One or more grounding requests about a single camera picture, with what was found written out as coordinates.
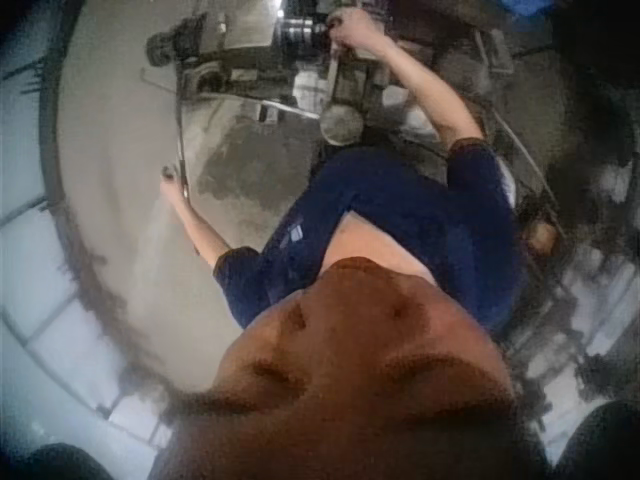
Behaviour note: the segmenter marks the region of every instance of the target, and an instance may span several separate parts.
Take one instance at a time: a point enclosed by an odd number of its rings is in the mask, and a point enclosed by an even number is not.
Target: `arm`
[[[376,29],[364,10],[344,8],[331,18],[339,19],[339,24],[330,31],[331,39],[341,45],[367,50],[387,64],[415,96],[447,149],[461,138],[484,138],[458,94],[435,73],[398,47],[391,38]]]
[[[231,250],[229,244],[187,202],[182,195],[180,182],[162,177],[160,190],[167,198],[184,226],[187,236],[202,258],[214,268],[218,259]]]

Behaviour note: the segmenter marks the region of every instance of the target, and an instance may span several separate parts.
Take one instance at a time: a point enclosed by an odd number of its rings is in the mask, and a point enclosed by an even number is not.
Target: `man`
[[[328,161],[262,253],[162,190],[245,327],[210,392],[178,406],[168,478],[513,478],[530,457],[487,332],[519,277],[496,160],[455,92],[343,9],[334,42],[385,62],[450,151],[448,189],[392,155]]]

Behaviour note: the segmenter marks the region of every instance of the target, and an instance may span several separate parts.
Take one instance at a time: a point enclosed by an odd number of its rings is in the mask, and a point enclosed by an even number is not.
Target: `concrete floor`
[[[151,69],[146,39],[190,13],[189,2],[88,0],[61,82],[58,135],[68,203],[145,363],[184,390],[206,389],[240,328],[207,265],[160,197],[175,162],[173,96]],[[261,248],[306,185],[317,127],[254,125],[238,103],[185,109],[192,199],[232,246]]]

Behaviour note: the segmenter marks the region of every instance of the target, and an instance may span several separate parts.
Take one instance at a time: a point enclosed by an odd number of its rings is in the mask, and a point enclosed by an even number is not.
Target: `navy blue shirt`
[[[314,283],[349,211],[426,265],[440,288],[489,332],[504,325],[521,283],[520,250],[495,156],[476,141],[452,148],[447,186],[380,149],[343,150],[330,159],[262,253],[241,247],[218,260],[214,277],[243,328]]]

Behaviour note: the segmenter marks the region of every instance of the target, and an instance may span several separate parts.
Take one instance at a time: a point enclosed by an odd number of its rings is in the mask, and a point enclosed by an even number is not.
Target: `stain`
[[[292,203],[307,185],[320,138],[315,121],[285,116],[277,125],[240,118],[206,161],[199,194],[217,200],[241,198],[265,210]]]

